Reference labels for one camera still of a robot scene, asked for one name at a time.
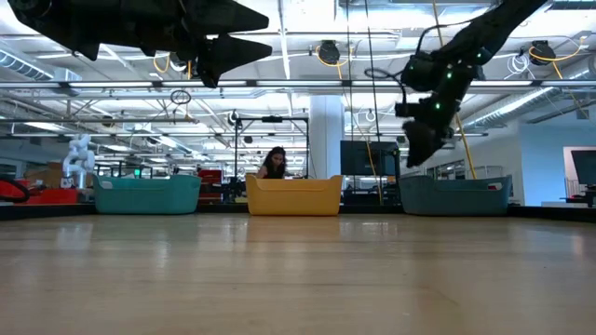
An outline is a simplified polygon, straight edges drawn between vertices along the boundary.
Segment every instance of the woman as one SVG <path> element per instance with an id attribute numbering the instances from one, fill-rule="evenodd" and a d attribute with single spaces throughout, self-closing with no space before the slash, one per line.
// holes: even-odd
<path id="1" fill-rule="evenodd" d="M 267 154 L 263 166 L 257 173 L 259 179 L 283 179 L 286 175 L 286 151 L 281 147 L 273 148 Z"/>

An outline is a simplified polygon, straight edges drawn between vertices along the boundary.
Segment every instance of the black screen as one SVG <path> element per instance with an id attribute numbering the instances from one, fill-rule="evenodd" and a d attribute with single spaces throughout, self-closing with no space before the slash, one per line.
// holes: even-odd
<path id="1" fill-rule="evenodd" d="M 596 185 L 596 151 L 574 150 L 577 178 L 583 185 Z"/>
<path id="2" fill-rule="evenodd" d="M 398 145 L 395 142 L 375 141 L 371 142 L 370 146 L 375 174 L 397 176 L 393 152 L 399 149 Z M 373 175 L 365 141 L 342 141 L 342 174 L 345 176 Z"/>

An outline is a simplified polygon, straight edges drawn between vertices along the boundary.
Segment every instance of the white robot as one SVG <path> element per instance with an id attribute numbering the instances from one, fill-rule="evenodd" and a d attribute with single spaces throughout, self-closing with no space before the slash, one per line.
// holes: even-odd
<path id="1" fill-rule="evenodd" d="M 62 162 L 64 177 L 61 181 L 61 188 L 71 188 L 74 184 L 74 174 L 78 175 L 76 188 L 85 189 L 87 173 L 92 173 L 95 167 L 95 154 L 87 147 L 91 137 L 89 135 L 77 135 L 68 143 L 70 151 Z"/>

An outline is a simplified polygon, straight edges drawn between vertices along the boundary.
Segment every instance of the column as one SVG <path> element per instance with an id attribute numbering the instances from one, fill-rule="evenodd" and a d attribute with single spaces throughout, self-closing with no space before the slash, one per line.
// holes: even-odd
<path id="1" fill-rule="evenodd" d="M 309 174 L 329 179 L 341 174 L 341 140 L 344 138 L 344 102 L 342 96 L 310 97 Z"/>

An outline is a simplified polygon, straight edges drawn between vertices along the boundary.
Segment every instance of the teal bin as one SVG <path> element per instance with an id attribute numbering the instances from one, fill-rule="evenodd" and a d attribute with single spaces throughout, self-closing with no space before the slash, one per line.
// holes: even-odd
<path id="1" fill-rule="evenodd" d="M 408 214 L 427 216 L 503 216 L 512 178 L 434 181 L 428 176 L 400 179 L 401 203 Z"/>
<path id="2" fill-rule="evenodd" d="M 95 208 L 101 214 L 188 214 L 196 210 L 201 179 L 169 180 L 93 176 Z"/>

